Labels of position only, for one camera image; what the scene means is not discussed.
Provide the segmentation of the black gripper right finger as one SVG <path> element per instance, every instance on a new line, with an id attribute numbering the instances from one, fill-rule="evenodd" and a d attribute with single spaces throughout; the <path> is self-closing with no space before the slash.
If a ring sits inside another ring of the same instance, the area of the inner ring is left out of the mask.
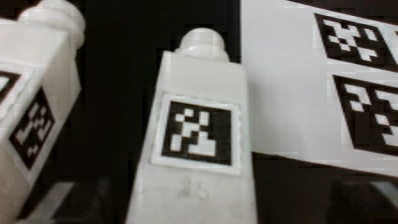
<path id="1" fill-rule="evenodd" d="M 341 182 L 336 224 L 398 224 L 398 182 Z"/>

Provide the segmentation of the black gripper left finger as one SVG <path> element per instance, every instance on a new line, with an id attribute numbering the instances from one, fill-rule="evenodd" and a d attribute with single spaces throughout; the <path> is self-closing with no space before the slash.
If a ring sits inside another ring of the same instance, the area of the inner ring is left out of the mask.
<path id="1" fill-rule="evenodd" d="M 112 224 L 112 213 L 108 179 L 57 182 L 14 224 Z"/>

